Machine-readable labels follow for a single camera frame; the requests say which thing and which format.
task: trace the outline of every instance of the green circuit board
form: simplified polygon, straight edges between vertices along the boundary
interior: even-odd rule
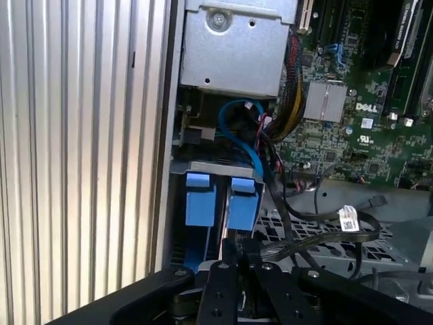
[[[321,53],[309,35],[302,37],[303,71],[306,89],[313,81],[347,85],[347,97],[340,123],[303,120],[279,145],[279,153],[289,170],[320,174],[334,163],[350,163],[375,186],[428,190],[433,185],[431,112],[408,127],[404,120],[382,116],[392,71],[365,72],[360,68],[361,49],[368,11],[365,2],[354,0],[348,8],[342,44],[346,67],[341,68]],[[409,68],[405,74],[411,76]],[[394,97],[392,109],[404,114],[403,95]],[[333,179],[350,180],[350,171],[339,169]]]

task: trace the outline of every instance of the barcode sticker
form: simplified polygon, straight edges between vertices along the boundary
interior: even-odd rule
[[[358,213],[354,207],[345,205],[343,209],[338,211],[340,215],[340,225],[343,232],[358,232]]]

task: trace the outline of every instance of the white label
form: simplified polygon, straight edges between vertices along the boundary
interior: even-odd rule
[[[361,123],[362,129],[373,129],[374,120],[372,118],[363,118]]]
[[[338,210],[340,215],[340,225],[343,232],[358,232],[358,213],[354,207],[345,205],[343,209]]]
[[[361,135],[357,141],[360,144],[374,144],[374,140],[372,140],[368,135]]]
[[[378,113],[378,107],[376,105],[357,103],[355,109],[362,110],[363,112]]]

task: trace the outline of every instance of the black wire bundle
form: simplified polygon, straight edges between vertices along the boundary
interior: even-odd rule
[[[302,44],[299,36],[290,35],[286,51],[286,81],[276,118],[265,132],[273,142],[285,139],[299,125],[305,111],[304,77],[302,73]]]

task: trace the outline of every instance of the motherboard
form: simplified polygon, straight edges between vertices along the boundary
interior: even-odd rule
[[[410,109],[408,102],[417,73],[431,65],[428,62],[424,69],[419,63],[429,42],[425,38],[430,37],[432,10],[429,7],[428,12],[426,6],[431,3],[420,1],[413,8],[402,58],[395,67],[385,69],[364,64],[369,25],[377,19],[370,11],[371,2],[343,3],[336,45],[317,40],[314,21],[321,19],[322,25],[331,26],[338,22],[337,11],[325,12],[315,4],[311,12],[311,26],[301,36],[308,91],[305,118],[280,143],[279,154],[289,170],[305,175],[320,174],[341,162],[352,165],[367,184],[429,190],[433,186],[433,105],[430,97],[420,101],[421,95]],[[324,109],[315,115],[311,107],[318,100],[323,102],[324,96],[328,96]],[[349,170],[338,169],[332,178],[350,181],[351,175]]]

